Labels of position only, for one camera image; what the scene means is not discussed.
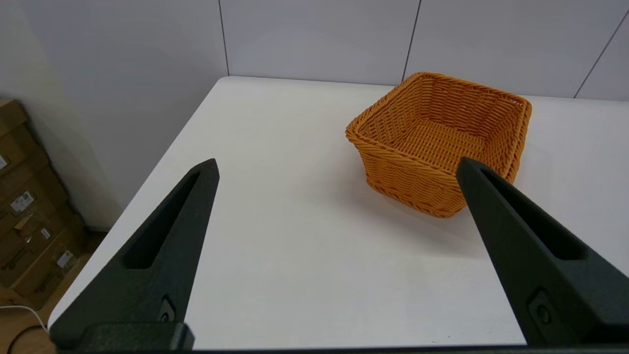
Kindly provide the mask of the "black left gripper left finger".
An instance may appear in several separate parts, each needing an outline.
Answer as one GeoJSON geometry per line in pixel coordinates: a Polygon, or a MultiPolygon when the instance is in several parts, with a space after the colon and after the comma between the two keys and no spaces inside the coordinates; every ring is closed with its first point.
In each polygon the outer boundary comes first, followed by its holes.
{"type": "Polygon", "coordinates": [[[184,318],[220,175],[191,168],[50,329],[59,351],[189,351],[184,318]]]}

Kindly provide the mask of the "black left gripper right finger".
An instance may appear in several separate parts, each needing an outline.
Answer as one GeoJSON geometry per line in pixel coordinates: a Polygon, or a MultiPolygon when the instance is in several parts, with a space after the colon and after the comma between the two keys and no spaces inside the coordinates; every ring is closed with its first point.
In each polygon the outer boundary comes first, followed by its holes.
{"type": "Polygon", "coordinates": [[[624,273],[485,164],[456,177],[529,345],[628,344],[624,273]]]}

